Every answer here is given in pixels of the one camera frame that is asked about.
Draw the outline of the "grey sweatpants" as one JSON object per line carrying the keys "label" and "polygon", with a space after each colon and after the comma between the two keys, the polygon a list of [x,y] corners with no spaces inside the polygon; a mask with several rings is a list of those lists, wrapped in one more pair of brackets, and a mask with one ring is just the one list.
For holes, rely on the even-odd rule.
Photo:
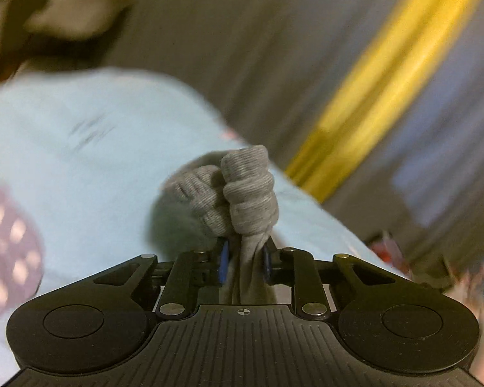
{"label": "grey sweatpants", "polygon": [[262,145],[213,151],[183,165],[162,184],[149,238],[171,258],[229,244],[220,302],[276,302],[264,279],[263,246],[279,219],[274,176]]}

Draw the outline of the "purple tote bag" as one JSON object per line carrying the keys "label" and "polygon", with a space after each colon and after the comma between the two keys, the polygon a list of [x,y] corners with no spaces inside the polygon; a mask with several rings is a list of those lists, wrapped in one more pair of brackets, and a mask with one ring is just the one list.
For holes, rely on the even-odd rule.
{"label": "purple tote bag", "polygon": [[448,297],[461,302],[479,320],[484,330],[484,262],[462,272],[441,256],[438,276],[428,273],[414,273],[399,249],[398,243],[389,232],[375,233],[365,239],[365,245],[380,260],[400,272],[410,281],[432,287]]}

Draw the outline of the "grey curtain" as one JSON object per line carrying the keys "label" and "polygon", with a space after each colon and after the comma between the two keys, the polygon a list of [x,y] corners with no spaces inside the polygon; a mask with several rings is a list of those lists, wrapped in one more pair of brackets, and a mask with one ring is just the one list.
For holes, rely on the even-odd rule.
{"label": "grey curtain", "polygon": [[[103,64],[169,74],[286,170],[398,0],[137,0]],[[484,255],[484,0],[408,110],[320,203],[409,263]]]}

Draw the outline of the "yellow curtain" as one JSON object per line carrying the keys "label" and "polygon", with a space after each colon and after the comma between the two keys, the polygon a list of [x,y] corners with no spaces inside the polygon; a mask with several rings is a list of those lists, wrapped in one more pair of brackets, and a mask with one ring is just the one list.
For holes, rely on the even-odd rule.
{"label": "yellow curtain", "polygon": [[398,0],[330,97],[287,176],[320,203],[365,161],[456,43],[480,0]]}

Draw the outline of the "pink plush toy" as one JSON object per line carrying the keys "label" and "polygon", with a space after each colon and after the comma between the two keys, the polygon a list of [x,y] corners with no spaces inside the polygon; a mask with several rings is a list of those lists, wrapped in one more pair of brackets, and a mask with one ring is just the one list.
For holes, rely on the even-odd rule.
{"label": "pink plush toy", "polygon": [[84,41],[107,32],[134,0],[47,0],[26,20],[29,33]]}

